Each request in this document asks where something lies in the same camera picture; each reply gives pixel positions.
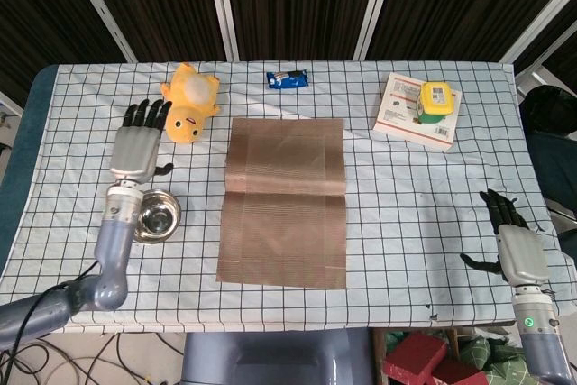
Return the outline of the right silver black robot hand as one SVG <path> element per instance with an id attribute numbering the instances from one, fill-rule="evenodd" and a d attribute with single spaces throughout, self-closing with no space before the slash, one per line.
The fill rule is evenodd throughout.
<path id="1" fill-rule="evenodd" d="M 462 252 L 461 260 L 474 270 L 500 275 L 511 287 L 539 286 L 549 280 L 545 252 L 535 232 L 529 229 L 514 203 L 492 189 L 481 191 L 493 232 L 497 236 L 498 259 L 475 261 Z"/>

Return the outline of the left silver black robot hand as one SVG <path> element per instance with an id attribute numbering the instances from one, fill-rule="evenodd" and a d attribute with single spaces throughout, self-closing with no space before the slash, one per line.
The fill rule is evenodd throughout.
<path id="1" fill-rule="evenodd" d="M 145 184 L 154 176 L 166 176 L 174 165 L 157 165 L 160 138 L 172 106 L 170 101 L 158 99 L 130 105 L 122 126 L 116 131 L 110 172 L 117 182 L 128 180 Z"/>

